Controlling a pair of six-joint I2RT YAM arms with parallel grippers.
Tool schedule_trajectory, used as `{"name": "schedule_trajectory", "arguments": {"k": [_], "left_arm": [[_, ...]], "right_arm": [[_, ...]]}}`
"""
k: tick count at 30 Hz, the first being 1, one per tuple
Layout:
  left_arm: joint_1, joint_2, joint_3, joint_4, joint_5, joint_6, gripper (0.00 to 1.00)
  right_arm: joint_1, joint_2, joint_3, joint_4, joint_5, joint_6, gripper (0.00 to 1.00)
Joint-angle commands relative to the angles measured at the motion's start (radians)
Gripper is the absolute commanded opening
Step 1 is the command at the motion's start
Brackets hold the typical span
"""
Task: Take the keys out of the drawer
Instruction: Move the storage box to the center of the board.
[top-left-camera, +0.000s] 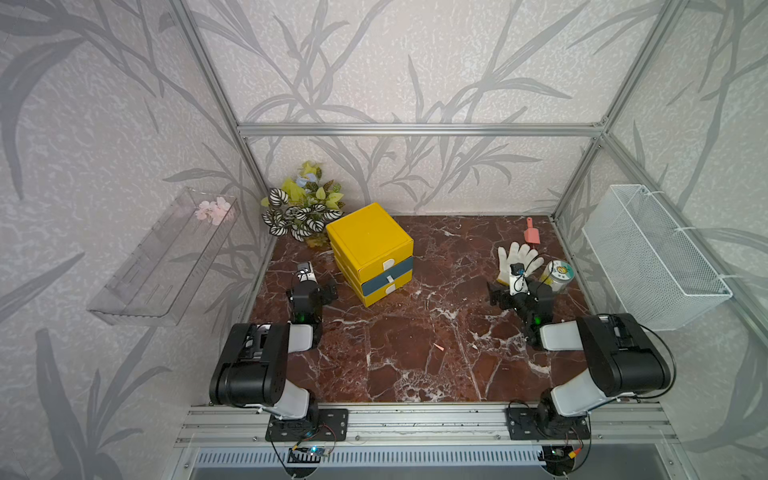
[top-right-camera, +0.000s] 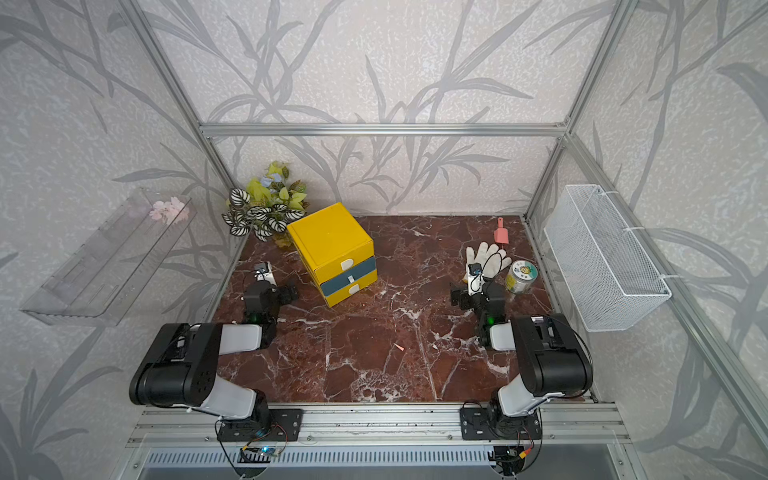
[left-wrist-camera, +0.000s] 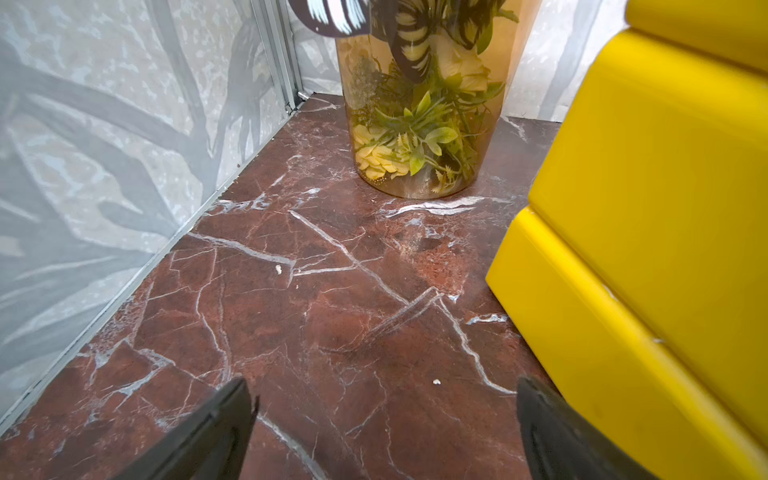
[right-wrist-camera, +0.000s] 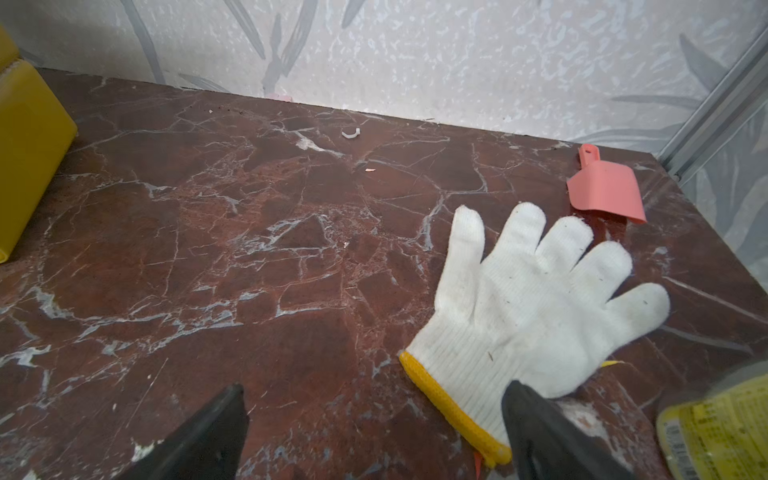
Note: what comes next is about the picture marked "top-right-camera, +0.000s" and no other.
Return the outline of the yellow drawer cabinet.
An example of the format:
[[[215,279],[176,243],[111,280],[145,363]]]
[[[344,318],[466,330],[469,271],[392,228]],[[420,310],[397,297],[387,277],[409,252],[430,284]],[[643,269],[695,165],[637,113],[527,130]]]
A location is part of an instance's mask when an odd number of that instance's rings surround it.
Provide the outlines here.
[[[287,229],[306,270],[323,299],[325,296],[320,290],[321,284],[313,278],[309,267],[308,257],[312,255],[312,252],[344,242],[358,244],[367,240],[373,241],[371,236],[341,203],[333,204],[297,220],[289,224]]]

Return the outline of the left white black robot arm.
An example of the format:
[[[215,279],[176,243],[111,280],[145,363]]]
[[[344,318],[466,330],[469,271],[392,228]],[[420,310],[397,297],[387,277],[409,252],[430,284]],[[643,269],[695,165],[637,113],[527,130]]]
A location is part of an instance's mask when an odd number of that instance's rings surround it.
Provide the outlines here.
[[[130,401],[188,408],[265,428],[270,418],[265,395],[219,376],[219,358],[269,347],[280,309],[298,299],[294,285],[257,280],[245,291],[242,323],[163,325],[131,379]]]

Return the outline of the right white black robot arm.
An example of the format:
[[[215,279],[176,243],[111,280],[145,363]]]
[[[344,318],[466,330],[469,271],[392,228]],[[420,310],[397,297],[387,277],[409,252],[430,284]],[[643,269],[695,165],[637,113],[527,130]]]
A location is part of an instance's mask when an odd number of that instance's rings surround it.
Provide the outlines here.
[[[577,398],[591,389],[591,356],[564,315],[508,317],[503,289],[491,283],[474,293],[452,286],[450,302],[475,314],[481,346],[516,355],[518,374],[492,394],[491,420],[525,418],[552,399]]]

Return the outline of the yellow top drawer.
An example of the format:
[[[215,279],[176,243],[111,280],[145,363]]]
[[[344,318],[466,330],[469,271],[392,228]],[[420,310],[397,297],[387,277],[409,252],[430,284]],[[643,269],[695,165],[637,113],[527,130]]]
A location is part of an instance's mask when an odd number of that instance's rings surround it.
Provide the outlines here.
[[[313,278],[320,284],[332,280],[374,255],[372,240],[352,244],[349,242],[317,249],[308,257]]]

